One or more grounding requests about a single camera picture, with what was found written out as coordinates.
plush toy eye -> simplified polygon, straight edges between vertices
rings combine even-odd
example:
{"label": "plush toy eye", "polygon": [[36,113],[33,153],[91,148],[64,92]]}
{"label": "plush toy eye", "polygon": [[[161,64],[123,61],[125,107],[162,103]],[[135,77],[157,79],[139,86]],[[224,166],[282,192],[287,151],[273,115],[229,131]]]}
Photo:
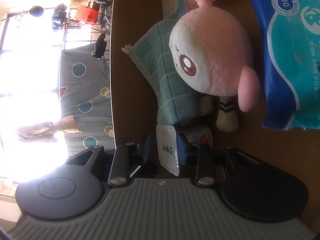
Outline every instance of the plush toy eye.
{"label": "plush toy eye", "polygon": [[194,76],[196,74],[197,68],[196,68],[195,64],[186,55],[180,56],[180,64],[187,75]]}

bed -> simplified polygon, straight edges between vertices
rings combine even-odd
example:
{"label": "bed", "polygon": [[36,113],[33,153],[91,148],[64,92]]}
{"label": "bed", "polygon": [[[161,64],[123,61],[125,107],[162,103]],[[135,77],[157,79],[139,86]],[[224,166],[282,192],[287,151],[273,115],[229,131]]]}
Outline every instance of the bed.
{"label": "bed", "polygon": [[115,149],[110,76],[105,59],[95,58],[94,44],[61,52],[61,117],[73,115],[81,133],[65,134],[69,155],[94,145]]}

pink plush toy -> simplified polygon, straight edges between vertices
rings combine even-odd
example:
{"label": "pink plush toy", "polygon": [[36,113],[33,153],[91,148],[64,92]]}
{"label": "pink plush toy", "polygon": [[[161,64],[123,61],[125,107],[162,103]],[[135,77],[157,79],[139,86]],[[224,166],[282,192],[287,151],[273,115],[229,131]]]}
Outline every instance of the pink plush toy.
{"label": "pink plush toy", "polygon": [[194,90],[219,96],[217,127],[232,132],[239,126],[234,96],[247,112],[255,107],[260,82],[252,69],[249,37],[228,12],[210,0],[195,0],[199,8],[174,26],[169,46],[179,75]]}

red basket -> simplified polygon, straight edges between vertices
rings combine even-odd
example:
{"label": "red basket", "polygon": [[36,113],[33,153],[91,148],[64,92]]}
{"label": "red basket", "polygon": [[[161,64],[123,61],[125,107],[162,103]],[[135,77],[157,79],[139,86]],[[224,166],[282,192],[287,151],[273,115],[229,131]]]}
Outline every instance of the red basket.
{"label": "red basket", "polygon": [[87,24],[94,25],[98,20],[98,14],[98,11],[88,6],[80,5],[74,18]]}

blue tissue package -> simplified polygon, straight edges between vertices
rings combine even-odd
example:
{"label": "blue tissue package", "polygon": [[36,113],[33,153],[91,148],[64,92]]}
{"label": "blue tissue package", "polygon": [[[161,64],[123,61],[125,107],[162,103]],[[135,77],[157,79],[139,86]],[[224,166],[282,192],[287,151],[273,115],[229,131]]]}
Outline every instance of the blue tissue package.
{"label": "blue tissue package", "polygon": [[264,127],[320,128],[320,0],[251,0],[264,45]]}

